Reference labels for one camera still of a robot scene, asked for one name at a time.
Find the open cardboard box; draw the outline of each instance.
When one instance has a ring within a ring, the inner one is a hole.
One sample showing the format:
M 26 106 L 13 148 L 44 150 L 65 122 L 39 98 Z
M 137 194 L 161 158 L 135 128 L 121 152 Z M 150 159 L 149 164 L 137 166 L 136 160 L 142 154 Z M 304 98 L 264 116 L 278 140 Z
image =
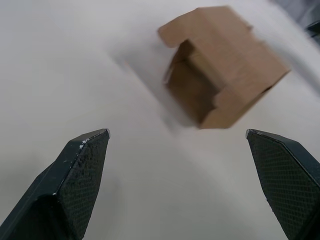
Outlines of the open cardboard box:
M 229 128 L 289 69 L 229 6 L 200 7 L 158 29 L 178 47 L 166 83 L 201 129 Z

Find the white surface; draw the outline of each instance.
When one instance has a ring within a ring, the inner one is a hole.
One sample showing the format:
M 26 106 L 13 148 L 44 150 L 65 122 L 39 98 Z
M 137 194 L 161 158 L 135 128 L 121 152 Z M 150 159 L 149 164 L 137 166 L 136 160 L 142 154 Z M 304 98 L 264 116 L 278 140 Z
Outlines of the white surface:
M 163 89 L 174 50 L 156 29 L 221 4 L 234 6 L 294 69 L 231 129 L 200 131 Z M 109 128 L 85 239 L 286 239 L 245 132 L 298 140 L 320 159 L 320 54 L 278 7 L 263 0 L 7 0 L 0 31 L 0 222 L 68 140 Z

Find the cardboard box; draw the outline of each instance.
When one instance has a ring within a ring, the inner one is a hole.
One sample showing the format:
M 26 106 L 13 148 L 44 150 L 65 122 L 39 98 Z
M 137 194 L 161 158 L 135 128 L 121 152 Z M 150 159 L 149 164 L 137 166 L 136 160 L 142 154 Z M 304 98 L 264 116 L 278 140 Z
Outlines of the cardboard box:
M 167 88 L 201 129 L 229 128 L 289 69 L 230 7 L 200 7 L 158 29 L 178 47 Z

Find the box opening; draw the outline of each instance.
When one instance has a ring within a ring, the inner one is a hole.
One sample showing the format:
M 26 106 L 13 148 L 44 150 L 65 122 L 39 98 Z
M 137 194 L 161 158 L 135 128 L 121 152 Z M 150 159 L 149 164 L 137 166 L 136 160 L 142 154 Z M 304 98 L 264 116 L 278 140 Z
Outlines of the box opening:
M 170 68 L 168 89 L 200 125 L 215 109 L 214 97 L 225 87 L 223 79 L 188 40 L 178 48 Z

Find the textured gripper pad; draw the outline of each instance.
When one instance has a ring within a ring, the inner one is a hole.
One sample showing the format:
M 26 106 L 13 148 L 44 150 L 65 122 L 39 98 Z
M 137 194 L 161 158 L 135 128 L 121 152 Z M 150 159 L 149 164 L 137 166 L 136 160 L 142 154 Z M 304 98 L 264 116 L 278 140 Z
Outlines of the textured gripper pad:
M 109 138 L 105 131 L 79 146 L 81 152 L 63 182 L 58 197 L 72 232 L 81 240 L 99 192 Z
M 317 211 L 318 185 L 282 143 L 259 134 L 247 139 L 266 200 L 288 239 L 300 239 Z

